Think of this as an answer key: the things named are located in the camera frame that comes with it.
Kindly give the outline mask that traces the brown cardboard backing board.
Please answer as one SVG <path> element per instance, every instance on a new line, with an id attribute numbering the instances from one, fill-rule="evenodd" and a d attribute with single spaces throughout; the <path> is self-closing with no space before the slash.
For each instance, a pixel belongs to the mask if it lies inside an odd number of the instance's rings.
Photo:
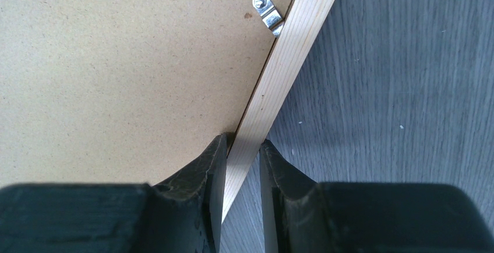
<path id="1" fill-rule="evenodd" d="M 1 184 L 163 180 L 236 130 L 273 41 L 252 0 L 1 0 Z"/>

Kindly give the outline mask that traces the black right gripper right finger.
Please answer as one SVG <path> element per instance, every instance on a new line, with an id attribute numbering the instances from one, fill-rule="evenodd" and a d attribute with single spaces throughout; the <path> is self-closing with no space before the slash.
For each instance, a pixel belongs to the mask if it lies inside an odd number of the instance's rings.
<path id="1" fill-rule="evenodd" d="M 266 252 L 492 252 L 473 201 L 446 184 L 316 182 L 260 150 Z"/>

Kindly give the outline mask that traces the wooden picture frame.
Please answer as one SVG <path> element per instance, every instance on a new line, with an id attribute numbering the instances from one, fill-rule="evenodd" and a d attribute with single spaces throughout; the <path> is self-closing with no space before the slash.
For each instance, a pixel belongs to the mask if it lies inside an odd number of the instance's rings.
<path id="1" fill-rule="evenodd" d="M 227 157 L 227 216 L 335 0 L 292 0 Z"/>

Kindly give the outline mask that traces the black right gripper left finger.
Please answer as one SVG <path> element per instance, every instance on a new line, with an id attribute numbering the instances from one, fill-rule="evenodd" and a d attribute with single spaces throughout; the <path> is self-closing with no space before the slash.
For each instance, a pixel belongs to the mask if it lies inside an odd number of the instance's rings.
<path id="1" fill-rule="evenodd" d="M 218 252 L 227 135 L 156 184 L 1 189 L 2 252 Z"/>

